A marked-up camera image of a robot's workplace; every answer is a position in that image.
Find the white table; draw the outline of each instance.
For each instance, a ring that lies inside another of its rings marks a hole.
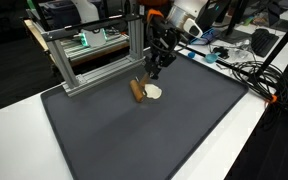
[[[238,29],[252,33],[255,28],[241,26]],[[208,53],[207,47],[191,48]],[[207,64],[202,57],[194,59],[229,75],[228,70]],[[288,64],[288,44],[273,64],[281,70],[285,69]],[[264,110],[264,101],[252,92],[247,93],[210,133],[174,179],[224,179]],[[73,179],[47,119],[40,94],[0,110],[0,180],[5,179]]]

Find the metal extrusion frame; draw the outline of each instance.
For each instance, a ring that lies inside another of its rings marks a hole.
[[[61,72],[65,82],[62,83],[68,96],[72,97],[83,91],[86,91],[108,79],[111,79],[123,72],[135,68],[142,64],[144,53],[149,52],[149,48],[144,52],[144,25],[141,19],[128,22],[129,27],[129,43],[130,55],[116,62],[110,63],[101,68],[95,69],[88,73],[75,76],[67,54],[58,38],[52,37],[53,32],[45,32],[42,34],[51,54],[55,59],[55,63]]]

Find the gray mat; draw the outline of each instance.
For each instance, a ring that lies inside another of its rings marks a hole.
[[[171,178],[223,116],[245,85],[183,56],[153,81],[160,99],[135,102],[129,82],[143,67],[68,98],[42,94],[53,130],[75,179]]]

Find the black rubber mat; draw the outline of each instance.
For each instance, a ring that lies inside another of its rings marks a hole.
[[[135,102],[138,67],[69,98],[62,87],[42,100],[71,173],[79,180],[168,179],[248,91],[184,56],[153,81],[158,100]]]

